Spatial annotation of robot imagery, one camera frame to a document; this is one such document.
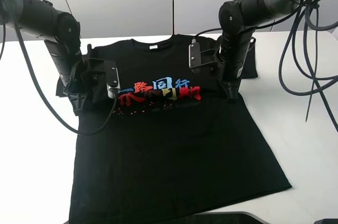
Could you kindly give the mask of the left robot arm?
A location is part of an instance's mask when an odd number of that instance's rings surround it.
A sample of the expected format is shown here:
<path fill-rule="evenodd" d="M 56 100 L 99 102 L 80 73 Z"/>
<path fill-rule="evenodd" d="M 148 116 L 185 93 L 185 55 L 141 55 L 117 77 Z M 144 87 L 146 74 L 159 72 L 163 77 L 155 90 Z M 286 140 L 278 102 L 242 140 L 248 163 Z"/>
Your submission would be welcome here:
<path fill-rule="evenodd" d="M 42 38 L 64 85 L 64 94 L 75 115 L 87 105 L 88 93 L 80 79 L 80 23 L 67 12 L 58 11 L 41 0 L 5 0 L 20 31 Z"/>

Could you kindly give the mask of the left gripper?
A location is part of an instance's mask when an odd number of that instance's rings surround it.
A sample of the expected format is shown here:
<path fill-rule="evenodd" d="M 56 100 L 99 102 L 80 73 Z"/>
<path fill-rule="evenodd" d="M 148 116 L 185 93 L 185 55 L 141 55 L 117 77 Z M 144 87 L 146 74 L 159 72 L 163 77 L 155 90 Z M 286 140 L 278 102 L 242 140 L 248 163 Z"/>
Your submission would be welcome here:
<path fill-rule="evenodd" d="M 80 50 L 80 40 L 73 39 L 64 43 L 45 40 L 44 44 L 59 73 L 56 94 L 69 94 L 74 115 L 81 115 L 86 104 L 87 94 L 90 94 L 91 91 L 81 78 L 86 63 L 83 61 Z"/>

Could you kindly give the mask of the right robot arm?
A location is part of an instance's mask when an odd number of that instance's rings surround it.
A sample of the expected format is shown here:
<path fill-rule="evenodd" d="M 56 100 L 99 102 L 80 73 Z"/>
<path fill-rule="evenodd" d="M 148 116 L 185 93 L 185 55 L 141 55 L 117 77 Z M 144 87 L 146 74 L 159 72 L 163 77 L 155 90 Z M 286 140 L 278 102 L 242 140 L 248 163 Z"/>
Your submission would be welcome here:
<path fill-rule="evenodd" d="M 228 99 L 236 100 L 249 43 L 256 28 L 277 18 L 290 15 L 300 0 L 234 0 L 219 10 L 222 28 L 218 59 L 220 82 Z"/>

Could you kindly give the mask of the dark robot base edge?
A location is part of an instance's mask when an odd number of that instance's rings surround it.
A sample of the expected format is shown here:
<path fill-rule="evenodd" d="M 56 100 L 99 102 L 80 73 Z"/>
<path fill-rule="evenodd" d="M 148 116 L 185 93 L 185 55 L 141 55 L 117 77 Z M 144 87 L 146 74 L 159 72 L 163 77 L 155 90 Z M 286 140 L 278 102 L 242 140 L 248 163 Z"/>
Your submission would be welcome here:
<path fill-rule="evenodd" d="M 245 212 L 209 212 L 181 216 L 126 216 L 69 218 L 67 223 L 267 223 Z"/>

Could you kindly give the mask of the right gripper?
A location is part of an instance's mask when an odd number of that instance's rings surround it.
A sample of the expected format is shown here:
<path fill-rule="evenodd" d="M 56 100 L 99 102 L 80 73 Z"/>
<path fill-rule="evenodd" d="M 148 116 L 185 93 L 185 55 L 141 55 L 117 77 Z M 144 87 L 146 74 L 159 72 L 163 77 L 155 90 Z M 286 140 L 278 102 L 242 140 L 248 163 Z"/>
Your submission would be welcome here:
<path fill-rule="evenodd" d="M 222 31 L 219 38 L 220 48 L 217 55 L 220 61 L 220 86 L 228 100 L 238 100 L 243 66 L 247 57 L 251 32 L 236 35 Z"/>

